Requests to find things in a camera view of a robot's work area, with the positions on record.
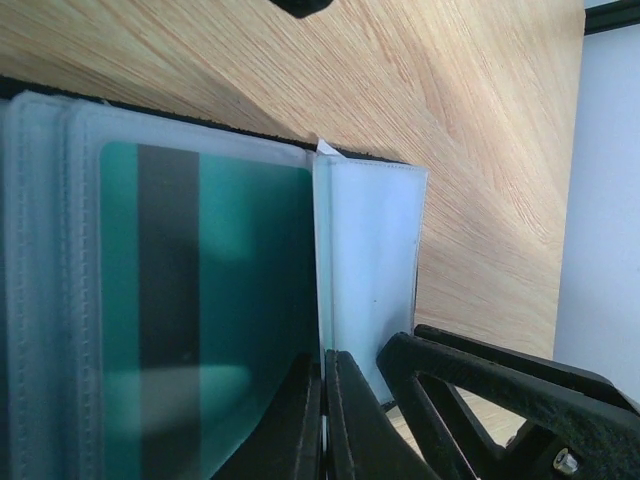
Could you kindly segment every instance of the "wood surface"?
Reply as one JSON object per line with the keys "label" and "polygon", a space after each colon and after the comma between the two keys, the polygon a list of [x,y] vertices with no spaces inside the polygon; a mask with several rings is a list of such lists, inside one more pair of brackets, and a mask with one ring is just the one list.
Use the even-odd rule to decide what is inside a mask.
{"label": "wood surface", "polygon": [[416,321],[549,357],[583,28],[582,0],[2,0],[0,73],[427,166]]}

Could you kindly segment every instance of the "metal bolt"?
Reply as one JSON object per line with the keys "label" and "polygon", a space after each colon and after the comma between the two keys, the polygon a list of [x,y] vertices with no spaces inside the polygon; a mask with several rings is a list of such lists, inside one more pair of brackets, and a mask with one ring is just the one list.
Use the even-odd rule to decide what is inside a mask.
{"label": "metal bolt", "polygon": [[569,453],[568,448],[563,448],[553,460],[553,468],[569,477],[578,471],[578,460]]}

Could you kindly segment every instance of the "black object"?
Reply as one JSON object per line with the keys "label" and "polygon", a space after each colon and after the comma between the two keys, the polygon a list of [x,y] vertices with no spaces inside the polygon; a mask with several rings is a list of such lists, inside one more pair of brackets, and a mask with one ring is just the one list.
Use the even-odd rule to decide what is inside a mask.
{"label": "black object", "polygon": [[[327,352],[328,444],[319,450],[320,383],[310,360],[305,368],[300,361],[214,480],[316,479],[325,471],[336,480],[640,478],[637,407],[593,373],[424,325],[413,336],[396,334],[378,366],[425,462],[395,431],[347,352]],[[507,447],[499,446],[454,386],[527,421]]]}
{"label": "black object", "polygon": [[296,18],[304,18],[327,8],[333,0],[271,0]]}
{"label": "black object", "polygon": [[584,34],[606,32],[640,23],[640,0],[620,0],[586,9]]}

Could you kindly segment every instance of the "screw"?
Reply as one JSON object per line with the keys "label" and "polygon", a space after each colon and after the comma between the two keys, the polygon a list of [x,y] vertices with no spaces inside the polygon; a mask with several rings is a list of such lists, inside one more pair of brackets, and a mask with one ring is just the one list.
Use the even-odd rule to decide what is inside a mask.
{"label": "screw", "polygon": [[578,471],[578,460],[569,453],[568,448],[563,448],[553,460],[553,468],[569,477]]}

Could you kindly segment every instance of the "wood grain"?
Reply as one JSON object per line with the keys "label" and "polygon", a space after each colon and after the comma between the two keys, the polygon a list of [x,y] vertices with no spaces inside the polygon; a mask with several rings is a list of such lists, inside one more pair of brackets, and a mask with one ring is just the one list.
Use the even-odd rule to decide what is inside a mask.
{"label": "wood grain", "polygon": [[551,355],[581,0],[335,0],[302,21],[267,0],[2,0],[0,27],[2,74],[427,166],[416,321]]}

